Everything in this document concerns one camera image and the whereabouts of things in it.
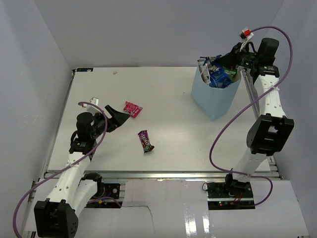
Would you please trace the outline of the green Fox's candy packet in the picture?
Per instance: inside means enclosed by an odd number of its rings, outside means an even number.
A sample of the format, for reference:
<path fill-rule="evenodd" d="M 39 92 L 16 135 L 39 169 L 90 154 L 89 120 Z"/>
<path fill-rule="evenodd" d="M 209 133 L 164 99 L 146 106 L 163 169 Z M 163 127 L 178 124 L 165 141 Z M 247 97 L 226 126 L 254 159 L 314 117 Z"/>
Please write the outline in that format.
<path fill-rule="evenodd" d="M 227 76 L 230 78 L 232 83 L 236 81 L 236 75 L 238 72 L 237 69 L 228 69 L 228 68 L 224 67 L 223 70 L 227 74 Z"/>

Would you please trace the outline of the blue chips bag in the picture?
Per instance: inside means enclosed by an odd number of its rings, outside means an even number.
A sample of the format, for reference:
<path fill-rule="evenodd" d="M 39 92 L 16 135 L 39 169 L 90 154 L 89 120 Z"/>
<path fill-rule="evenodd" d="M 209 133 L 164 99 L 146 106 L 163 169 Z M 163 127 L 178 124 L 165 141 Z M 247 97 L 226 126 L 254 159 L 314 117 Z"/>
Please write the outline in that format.
<path fill-rule="evenodd" d="M 221 55 L 200 57 L 198 59 L 198 68 L 200 76 L 206 85 L 212 88 L 224 89 L 232 84 L 232 79 L 225 71 L 225 68 L 216 62 L 220 57 Z"/>

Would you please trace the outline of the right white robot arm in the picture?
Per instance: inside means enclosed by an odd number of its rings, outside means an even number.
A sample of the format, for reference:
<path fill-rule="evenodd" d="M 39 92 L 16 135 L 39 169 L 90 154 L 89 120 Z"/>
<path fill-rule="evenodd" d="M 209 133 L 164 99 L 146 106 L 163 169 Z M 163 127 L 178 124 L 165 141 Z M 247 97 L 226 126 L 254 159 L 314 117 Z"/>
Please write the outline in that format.
<path fill-rule="evenodd" d="M 224 193 L 231 198 L 250 189 L 250 178 L 259 165 L 284 147 L 294 128 L 294 121 L 284 112 L 278 87 L 279 71 L 274 66 L 279 41 L 263 38 L 259 49 L 252 53 L 252 43 L 238 43 L 232 50 L 216 60 L 225 68 L 239 66 L 249 69 L 249 81 L 257 101 L 258 118 L 247 134 L 247 149 L 238 164 L 225 177 Z"/>

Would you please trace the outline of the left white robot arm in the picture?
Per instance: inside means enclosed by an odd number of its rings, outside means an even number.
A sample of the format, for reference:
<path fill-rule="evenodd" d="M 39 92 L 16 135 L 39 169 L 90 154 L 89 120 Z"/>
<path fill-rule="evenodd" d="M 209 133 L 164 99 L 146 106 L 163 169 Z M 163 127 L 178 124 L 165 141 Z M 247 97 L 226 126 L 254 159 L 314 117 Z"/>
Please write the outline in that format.
<path fill-rule="evenodd" d="M 90 200 L 104 199 L 106 189 L 102 176 L 85 173 L 105 133 L 122 126 L 130 117 L 107 105 L 105 111 L 89 103 L 86 112 L 77 116 L 72 134 L 66 170 L 44 201 L 34 207 L 35 223 L 40 238 L 73 238 L 79 215 Z"/>

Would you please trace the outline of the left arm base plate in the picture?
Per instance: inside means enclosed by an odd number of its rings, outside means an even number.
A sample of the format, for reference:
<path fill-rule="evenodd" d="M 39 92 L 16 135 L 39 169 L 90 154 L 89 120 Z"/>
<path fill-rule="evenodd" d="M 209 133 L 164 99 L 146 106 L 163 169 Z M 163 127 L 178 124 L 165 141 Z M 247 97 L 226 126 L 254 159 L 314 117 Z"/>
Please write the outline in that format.
<path fill-rule="evenodd" d="M 104 200 L 106 197 L 111 197 L 113 199 L 118 199 L 120 194 L 120 184 L 119 183 L 97 183 L 97 192 L 91 197 L 89 202 L 93 200 Z"/>

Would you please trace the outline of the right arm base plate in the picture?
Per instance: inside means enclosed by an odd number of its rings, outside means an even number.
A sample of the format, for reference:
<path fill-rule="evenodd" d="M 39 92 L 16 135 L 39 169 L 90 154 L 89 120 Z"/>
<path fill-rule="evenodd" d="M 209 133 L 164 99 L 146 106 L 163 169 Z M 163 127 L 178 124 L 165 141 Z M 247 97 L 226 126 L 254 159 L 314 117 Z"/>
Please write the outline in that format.
<path fill-rule="evenodd" d="M 203 183 L 202 190 L 208 193 L 208 198 L 253 198 L 251 184 L 246 183 L 246 187 L 238 188 L 229 186 L 226 187 L 224 182 Z"/>

